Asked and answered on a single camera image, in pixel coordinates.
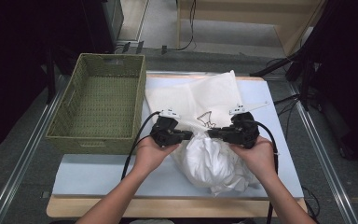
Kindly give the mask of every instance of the white paper sheet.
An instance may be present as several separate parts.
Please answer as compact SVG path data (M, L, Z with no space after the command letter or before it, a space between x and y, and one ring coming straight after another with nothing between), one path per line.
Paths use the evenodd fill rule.
M192 78L162 78L149 77L147 88L170 86L192 81ZM280 156L279 177L295 198L302 198L303 192L293 165L289 149L284 140L281 124L265 81L238 80L242 102L258 104L269 102L267 106L253 110L255 120L266 125L272 132ZM150 114L147 103L144 102L143 120ZM141 134L150 133L153 123L149 122ZM269 138L267 132L259 128L260 134ZM127 156L121 155L64 155L56 176L54 195L65 196L96 196L105 195L121 178L124 161ZM209 189L194 187L168 157L142 184L136 192L137 196L150 197L213 197ZM267 198L261 185L250 186L245 192L225 192L218 197Z

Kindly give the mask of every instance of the wicker basket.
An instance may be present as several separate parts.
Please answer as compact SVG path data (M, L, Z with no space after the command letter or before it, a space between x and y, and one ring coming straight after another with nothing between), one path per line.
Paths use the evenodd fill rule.
M81 54L46 138L65 154L128 154L145 81L145 56Z

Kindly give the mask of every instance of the person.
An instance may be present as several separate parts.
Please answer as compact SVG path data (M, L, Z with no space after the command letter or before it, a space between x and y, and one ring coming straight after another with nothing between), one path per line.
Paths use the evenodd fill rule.
M147 176L179 145L159 147L151 137L143 139L127 176L98 201L77 223L119 223L133 195ZM271 142L258 136L255 146L230 145L263 185L281 223L315 223L296 202L275 172Z

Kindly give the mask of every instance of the white cloth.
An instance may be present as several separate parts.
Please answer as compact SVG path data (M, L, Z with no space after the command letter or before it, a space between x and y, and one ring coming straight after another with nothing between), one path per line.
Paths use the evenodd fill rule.
M234 71L186 84L148 89L145 96L151 112L171 108L179 114L181 118L176 127L179 130L190 130L191 126L206 130L204 122L208 121L216 127L228 126L231 123L228 111L241 104Z
M209 138L206 130L231 124L228 111L241 105L233 71L186 84L145 91L151 112L171 108L180 115L178 130L192 131L172 157L197 187L210 188L213 195L232 189L245 191L254 175L228 144Z

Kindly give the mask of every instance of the black cable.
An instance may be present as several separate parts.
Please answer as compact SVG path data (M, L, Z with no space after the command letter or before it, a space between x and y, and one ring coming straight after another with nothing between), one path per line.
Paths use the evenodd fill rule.
M139 136L141 135L141 132L142 130L144 129L144 127L146 126L147 122L153 118L153 116L159 114L159 111L157 112L154 112L153 114L149 115L149 117L147 117L147 119L145 120L144 124L142 124L142 127L139 129L138 131L138 134L136 134L136 137L135 139L133 140L133 144L132 144L132 147L131 147L131 150L130 150L130 153L129 153L129 156L127 157L126 159L126 162L124 164L124 168L123 168L123 174L121 175L121 180L124 179L124 177L126 176L127 174L127 169L129 168L129 164L130 164L130 160L131 160L131 155L132 155L132 152L133 150L135 150L136 146L138 145L138 143L140 141L142 141L144 138L142 138L141 140L137 141L137 139L139 138Z
M145 136L145 137L139 139L138 142L136 143L136 146L138 146L138 144L139 144L140 142L142 142L142 140L146 139L146 137L148 137L148 136L150 136L150 135L151 135L151 134L149 134L149 135L147 135L147 136Z
M193 0L193 4L191 5L191 9L190 9L190 18L189 18L190 19L190 28L191 28L191 38L190 38L190 41L188 42L188 44L185 47L181 48L181 49L164 49L165 51L180 51L180 50L184 50L184 49L187 49L188 46L190 46L191 43L193 43L193 39L194 39L194 17L196 15L196 7L197 7L197 1Z
M310 211L310 218L312 218L313 221L315 221L315 223L319 224L318 219L315 216L315 213L313 212L312 207L310 206L310 204L307 201L304 201L305 205L307 206L307 209Z
M292 106L293 103L296 103L298 101L298 98L295 99L294 101L292 101L290 104L286 105L282 110L281 112L278 113L278 117L284 113L286 113L287 111L290 110L290 108L288 108L289 106Z
M280 61L282 60L283 58L276 58L276 59L272 59L272 60L269 60L267 63L266 63L266 68L269 67L269 64L272 63L272 62L275 62L275 61ZM285 75L286 72L287 72L287 69L285 68L285 65L282 66L282 69L284 70L284 73L283 74L277 74L277 73L274 73L274 71L271 71L270 73L272 75Z
M196 0L193 0L193 4L191 5L191 9L190 9L191 39L184 48L177 49L177 50L187 49L188 46L190 46L190 44L193 42L193 38L194 38L194 27L193 26L194 26L194 16L196 15L196 7L197 7L197 2L196 2Z
M319 216L319 214L321 213L321 206L320 206L320 204L319 204L318 198L312 193L312 191L310 191L310 190L307 189L306 187L301 186L301 188L304 189L304 190L306 190L307 193L308 193L309 195L311 195L313 199L315 199L315 202L316 202L316 204L318 205L318 211L315 213L315 216L316 216L316 217Z
M294 94L294 95L291 95L291 96L286 97L284 99L274 101L274 105L278 105L278 104L283 103L283 102L288 101L288 100L294 100L294 99L298 98L298 96L300 96L300 94Z
M272 142L272 150L274 152L275 172L278 174L278 149L277 149L277 145L275 143L274 136L272 135L272 132L264 124L262 124L262 123L260 123L258 121L254 121L254 120L249 120L249 121L253 122L253 123L256 123L258 126L262 127L268 133L269 138L271 139L271 142ZM272 203L269 202L268 214L267 214L267 224L271 223L272 211L273 211L273 206L272 206Z
M278 62L274 63L272 66L269 66L261 71L255 72L255 73L251 73L251 74L249 74L249 76L250 77L263 77L264 75L269 74L269 73L275 71L276 69L287 65L288 63L297 63L297 59L296 59L297 57L298 57L298 52L295 52L294 54L292 54L286 58L282 58Z

